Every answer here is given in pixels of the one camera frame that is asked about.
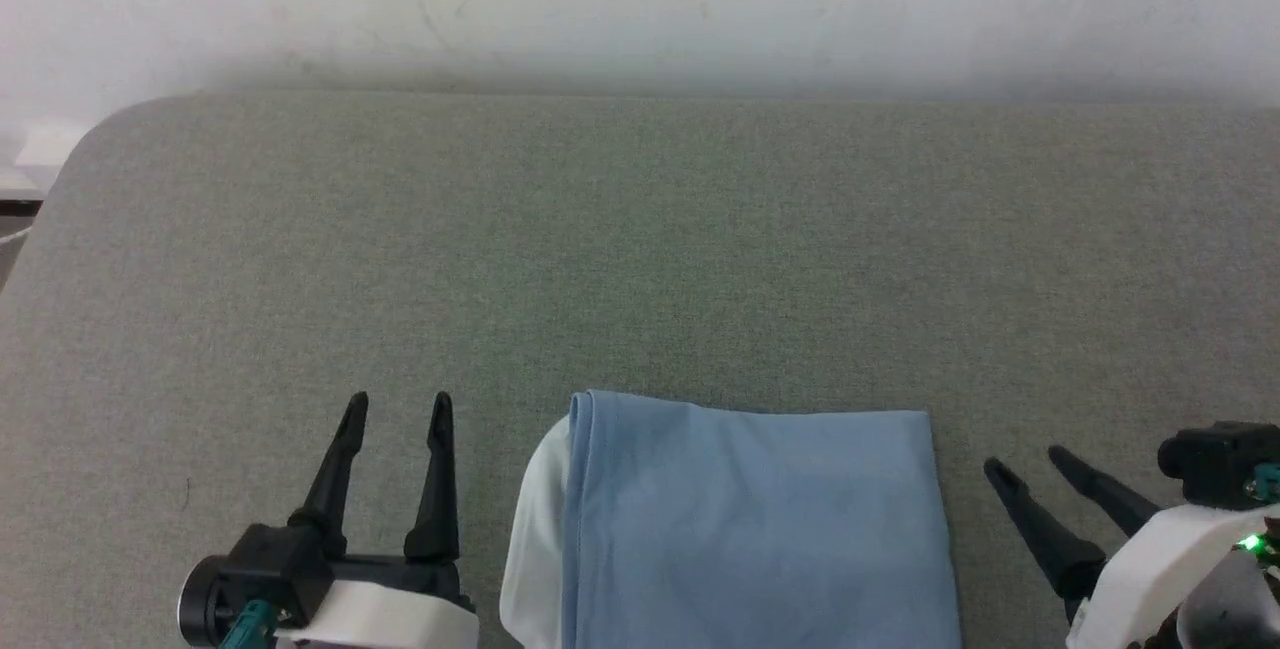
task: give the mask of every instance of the blue cloth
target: blue cloth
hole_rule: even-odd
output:
[[[564,649],[960,646],[923,412],[576,394]]]

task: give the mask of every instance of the teal connector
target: teal connector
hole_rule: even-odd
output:
[[[275,632],[275,607],[255,599],[244,605],[236,625],[218,649],[270,649]]]
[[[1280,502],[1280,465],[1253,467],[1253,492],[1263,502]]]

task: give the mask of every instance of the white cloth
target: white cloth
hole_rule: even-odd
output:
[[[529,460],[516,501],[498,618],[526,649],[561,649],[568,417]]]

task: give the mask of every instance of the white plastic robot part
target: white plastic robot part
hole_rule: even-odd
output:
[[[1280,504],[1229,512],[1183,504],[1158,512],[1107,562],[1080,604],[1068,649],[1125,649],[1160,625],[1239,540],[1266,531]]]
[[[275,631],[282,649],[311,646],[365,649],[475,649],[480,621],[466,609],[426,594],[367,581],[338,580],[303,629]]]

